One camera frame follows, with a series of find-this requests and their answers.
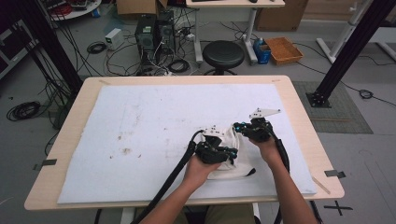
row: black stool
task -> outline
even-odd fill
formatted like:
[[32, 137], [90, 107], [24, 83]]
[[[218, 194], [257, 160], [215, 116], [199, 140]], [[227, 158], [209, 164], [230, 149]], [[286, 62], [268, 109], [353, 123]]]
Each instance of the black stool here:
[[231, 41], [218, 40], [209, 43], [202, 52], [204, 60], [215, 67], [204, 73], [204, 76], [214, 72], [213, 75], [224, 75], [224, 72], [236, 75], [236, 73], [229, 69], [235, 68], [241, 64], [245, 59], [245, 52], [239, 45]]

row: white paper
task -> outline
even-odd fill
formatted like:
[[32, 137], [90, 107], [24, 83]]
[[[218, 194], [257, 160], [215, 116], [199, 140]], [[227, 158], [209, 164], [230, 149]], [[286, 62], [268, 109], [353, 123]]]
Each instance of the white paper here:
[[[267, 119], [288, 151], [297, 187], [302, 194], [315, 194], [275, 85], [104, 86], [73, 154], [58, 203], [150, 201], [196, 131], [250, 122], [248, 115], [258, 107], [281, 110]], [[259, 150], [247, 139], [243, 144], [256, 174], [208, 180], [192, 194], [193, 199], [276, 195]], [[167, 194], [183, 175], [184, 170]]]

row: floor mat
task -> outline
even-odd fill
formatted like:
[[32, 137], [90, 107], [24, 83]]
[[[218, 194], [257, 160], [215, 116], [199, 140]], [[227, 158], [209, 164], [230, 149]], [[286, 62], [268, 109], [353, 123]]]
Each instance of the floor mat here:
[[373, 133], [342, 84], [329, 98], [331, 108], [312, 107], [306, 93], [312, 93], [320, 82], [292, 82], [317, 133]]

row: human hand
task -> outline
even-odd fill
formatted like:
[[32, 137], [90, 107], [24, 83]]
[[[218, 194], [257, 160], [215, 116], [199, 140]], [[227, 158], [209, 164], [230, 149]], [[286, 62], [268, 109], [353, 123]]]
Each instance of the human hand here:
[[280, 158], [273, 137], [270, 137], [268, 141], [260, 142], [260, 143], [250, 138], [248, 140], [260, 149], [260, 153], [262, 154], [262, 159], [265, 160], [268, 163], [268, 165], [270, 165], [270, 167], [272, 167], [272, 165], [276, 163], [279, 162], [282, 163], [282, 159]]
[[220, 166], [221, 163], [205, 164], [198, 156], [193, 155], [187, 164], [182, 184], [191, 190], [196, 190], [205, 183], [210, 172], [215, 171]]

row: floor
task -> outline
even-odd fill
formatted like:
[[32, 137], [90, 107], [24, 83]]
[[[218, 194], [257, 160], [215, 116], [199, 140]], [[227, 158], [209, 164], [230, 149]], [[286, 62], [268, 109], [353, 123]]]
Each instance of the floor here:
[[[123, 21], [110, 10], [97, 19], [87, 15], [63, 23], [63, 26], [66, 24], [81, 54], [86, 57], [85, 48], [92, 42], [104, 41], [104, 36], [113, 28], [121, 28], [125, 35], [132, 35], [136, 22]], [[238, 22], [237, 25], [241, 29], [247, 26], [244, 22]], [[235, 35], [240, 36], [218, 22], [202, 23], [201, 26], [203, 40], [234, 40]], [[301, 64], [326, 73], [331, 64], [311, 48], [321, 53], [316, 38], [322, 37], [331, 44], [343, 27], [344, 23], [340, 21], [302, 21], [297, 32], [255, 31], [254, 34], [264, 38], [286, 36], [303, 52]], [[73, 47], [65, 40], [59, 29], [57, 31], [65, 51], [75, 63], [76, 56]], [[134, 43], [133, 38], [129, 38], [128, 41]], [[183, 73], [183, 76], [200, 75], [209, 69], [205, 63], [201, 67], [194, 63], [191, 43], [187, 42], [184, 50], [186, 59], [191, 61], [191, 70]], [[90, 55], [87, 60], [101, 75], [106, 74], [105, 55], [104, 52]], [[361, 56], [370, 56], [377, 63], [395, 63], [376, 44], [368, 44]], [[129, 67], [138, 62], [138, 57], [136, 46], [128, 46], [115, 54], [111, 63]], [[395, 68], [395, 65], [376, 65], [367, 57], [359, 57], [347, 71], [343, 81], [357, 90], [369, 90], [375, 94], [375, 97], [396, 103], [392, 97], [396, 95]], [[112, 66], [111, 70], [119, 73], [125, 72], [123, 68], [116, 66]], [[92, 69], [90, 71], [93, 76], [98, 76]], [[248, 61], [245, 61], [234, 71], [239, 76], [286, 75], [295, 81], [321, 81], [324, 77], [323, 74], [297, 63], [282, 66], [275, 66], [273, 63], [250, 66]], [[85, 67], [81, 68], [78, 73], [82, 77], [90, 75]], [[0, 113], [2, 115], [0, 117], [0, 223], [93, 223], [95, 209], [30, 212], [23, 207], [38, 175], [38, 171], [33, 170], [33, 167], [46, 158], [44, 147], [57, 131], [52, 129], [49, 118], [12, 122], [6, 119], [6, 113], [11, 107], [23, 102], [37, 100], [42, 104], [45, 103], [47, 96], [40, 93], [45, 85], [45, 79], [29, 57], [21, 60], [7, 76], [0, 80]], [[396, 162], [394, 162], [396, 158], [394, 150], [396, 107], [376, 99], [362, 100], [355, 91], [351, 89], [347, 91], [374, 134], [318, 133], [333, 167], [346, 174], [346, 177], [341, 179], [346, 195], [337, 202], [340, 206], [353, 209], [342, 210], [341, 215], [336, 209], [324, 208], [324, 205], [335, 206], [335, 201], [325, 200], [317, 201], [319, 213], [323, 222], [327, 224], [396, 223], [396, 175], [393, 173], [396, 169]], [[277, 205], [260, 203], [260, 209], [262, 223], [272, 223]], [[120, 208], [104, 209], [100, 223], [120, 223], [120, 216]]]

